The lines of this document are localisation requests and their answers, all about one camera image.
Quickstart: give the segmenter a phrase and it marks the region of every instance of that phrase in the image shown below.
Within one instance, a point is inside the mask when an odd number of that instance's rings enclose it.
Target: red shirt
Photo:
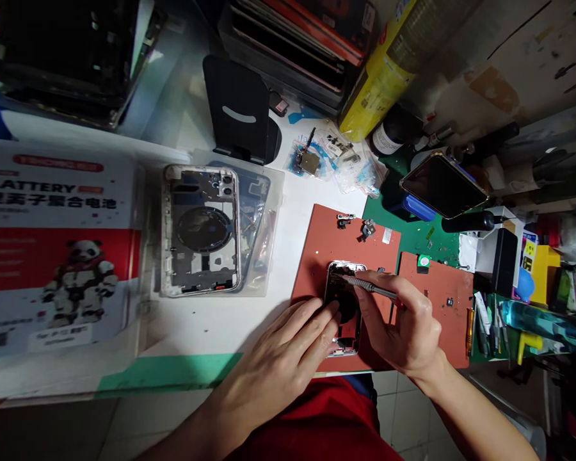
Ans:
[[[378,411],[343,378],[313,380],[290,407],[256,429],[228,460],[390,460]]]

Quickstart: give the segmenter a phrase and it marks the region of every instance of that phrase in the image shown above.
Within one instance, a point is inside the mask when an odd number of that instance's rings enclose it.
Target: hand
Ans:
[[[429,298],[397,275],[369,270],[357,272],[356,276],[397,293],[404,306],[397,306],[396,325],[388,325],[384,323],[371,293],[355,286],[374,350],[408,378],[434,378],[436,365],[445,360],[445,355],[437,346],[442,326],[431,315]]]
[[[301,395],[337,347],[333,338],[339,303],[332,302],[312,318],[322,303],[314,298],[289,307],[207,400],[221,423],[244,429],[239,438],[245,440]]]

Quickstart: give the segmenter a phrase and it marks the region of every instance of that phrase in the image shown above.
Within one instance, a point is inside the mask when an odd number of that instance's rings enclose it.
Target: orange repair mat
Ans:
[[[299,272],[296,275],[292,302],[312,296],[324,298],[328,265],[332,261],[349,261],[364,264],[367,269],[378,270],[386,268],[387,272],[397,267],[399,241],[401,233],[376,225],[376,232],[361,242],[363,220],[354,219],[345,229],[337,228],[337,215],[347,214],[322,205],[314,205],[309,230],[305,238],[305,246],[301,255]],[[373,295],[385,321],[390,316],[390,299],[385,296]],[[372,349],[365,323],[361,324],[360,345],[356,355],[331,357],[326,359],[318,372],[329,373],[337,371],[392,369]]]
[[[455,368],[469,367],[467,314],[472,308],[474,274],[431,261],[428,274],[416,271],[417,257],[401,252],[399,275],[408,279],[433,304],[433,317],[442,324],[440,347]],[[452,298],[452,307],[448,299]]]

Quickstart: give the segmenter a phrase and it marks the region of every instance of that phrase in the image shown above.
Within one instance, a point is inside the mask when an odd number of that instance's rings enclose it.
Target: panda illustration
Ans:
[[[99,240],[67,243],[68,262],[56,268],[55,278],[42,294],[43,303],[53,301],[55,307],[49,328],[72,325],[79,315],[79,323],[102,318],[102,300],[113,295],[118,278],[113,273],[113,264],[105,260],[101,245]]]

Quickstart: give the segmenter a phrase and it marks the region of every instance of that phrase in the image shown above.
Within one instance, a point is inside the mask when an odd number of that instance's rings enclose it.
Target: phone stand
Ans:
[[[269,118],[269,89],[254,71],[226,58],[203,60],[216,139],[214,152],[258,165],[277,157],[282,134]]]

